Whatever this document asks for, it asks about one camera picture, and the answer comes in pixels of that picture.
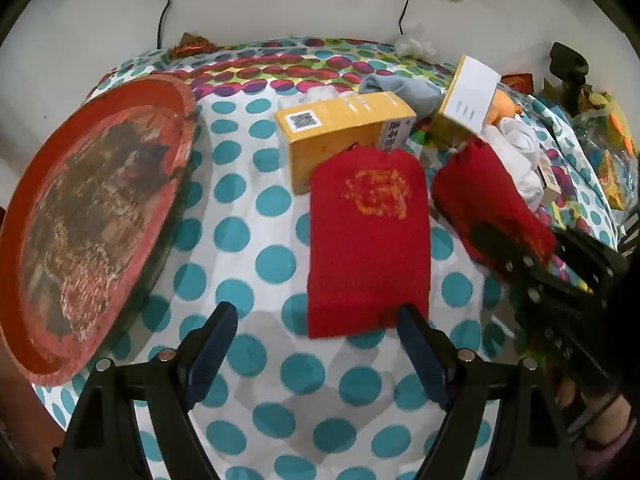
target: red round tray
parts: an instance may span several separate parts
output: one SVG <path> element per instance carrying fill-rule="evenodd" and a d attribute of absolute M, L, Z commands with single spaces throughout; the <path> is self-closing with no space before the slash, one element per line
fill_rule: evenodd
<path fill-rule="evenodd" d="M 0 233 L 0 328 L 31 382 L 67 382 L 151 290 L 195 121 L 185 83 L 140 78 L 84 104 L 29 164 Z"/>

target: yellow and white box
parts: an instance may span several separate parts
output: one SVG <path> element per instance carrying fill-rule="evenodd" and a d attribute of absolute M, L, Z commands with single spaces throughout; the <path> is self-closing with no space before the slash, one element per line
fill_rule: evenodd
<path fill-rule="evenodd" d="M 298 105 L 275 114 L 280 161 L 288 165 L 295 194 L 308 191 L 313 170 L 353 146 L 390 152 L 402 148 L 415 112 L 392 92 L 352 95 Z"/>

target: qr code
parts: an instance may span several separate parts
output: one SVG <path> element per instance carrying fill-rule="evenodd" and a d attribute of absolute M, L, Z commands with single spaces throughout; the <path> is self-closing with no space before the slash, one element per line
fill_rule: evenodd
<path fill-rule="evenodd" d="M 291 114 L 286 116 L 287 123 L 294 132 L 302 132 L 310 128 L 317 128 L 322 123 L 316 117 L 316 114 L 311 110 L 305 112 L 299 112 L 297 114 Z"/>

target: colorful pattern fabric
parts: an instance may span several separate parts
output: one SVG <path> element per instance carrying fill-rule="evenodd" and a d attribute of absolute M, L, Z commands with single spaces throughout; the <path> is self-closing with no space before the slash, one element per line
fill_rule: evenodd
<path fill-rule="evenodd" d="M 200 114 L 193 179 L 162 275 L 132 325 L 68 384 L 35 387 L 60 426 L 67 427 L 97 359 L 142 362 L 162 348 L 176 348 L 228 300 L 239 311 L 238 335 L 206 399 L 191 413 L 221 478 L 413 478 L 444 412 L 426 397 L 395 329 L 331 340 L 306 337 L 309 198 L 290 193 L 272 115 L 281 96 L 310 86 L 356 89 L 363 74 L 377 72 L 427 78 L 444 90 L 453 70 L 399 59 L 388 44 L 293 38 L 176 61 L 157 50 L 107 74 L 90 97 L 154 71 L 190 83 Z M 564 161 L 575 157 L 578 171 L 568 173 L 580 217 L 600 239 L 606 234 L 613 242 L 607 210 L 583 182 L 575 136 L 562 129 L 567 140 L 556 148 L 538 123 L 547 113 L 530 106 L 523 120 L 536 124 L 546 149 L 558 150 Z M 563 151 L 569 142 L 575 151 Z M 405 149 L 419 157 L 430 186 L 449 154 L 418 129 Z M 430 206 L 430 322 L 459 348 L 515 362 L 523 337 L 507 291 L 469 259 Z M 482 470 L 497 408 L 496 402 L 486 407 L 467 479 L 476 480 Z M 135 409 L 150 470 L 156 480 L 168 478 L 148 410 L 142 402 Z"/>

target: orange toy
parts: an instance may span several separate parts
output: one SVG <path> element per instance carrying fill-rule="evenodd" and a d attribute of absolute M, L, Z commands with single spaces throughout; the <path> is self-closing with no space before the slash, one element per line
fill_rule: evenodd
<path fill-rule="evenodd" d="M 486 124 L 497 124 L 500 119 L 510 117 L 513 119 L 516 114 L 522 113 L 522 107 L 516 105 L 511 98 L 502 90 L 496 90 L 494 100 L 491 102 L 489 111 L 486 114 Z"/>

